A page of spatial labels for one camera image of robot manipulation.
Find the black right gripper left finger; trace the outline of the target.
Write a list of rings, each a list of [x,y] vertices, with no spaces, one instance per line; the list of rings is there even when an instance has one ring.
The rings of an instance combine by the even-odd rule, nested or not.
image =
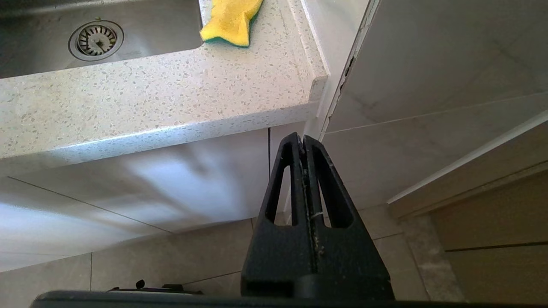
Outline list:
[[[298,133],[284,137],[241,270],[241,295],[292,297],[297,282],[315,271],[313,240]],[[285,170],[289,170],[291,223],[275,223]]]

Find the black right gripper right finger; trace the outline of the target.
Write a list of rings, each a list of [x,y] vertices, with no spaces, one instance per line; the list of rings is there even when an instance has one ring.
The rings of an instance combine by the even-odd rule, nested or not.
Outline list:
[[[390,275],[325,147],[310,136],[303,147],[313,266],[300,296],[393,300]]]

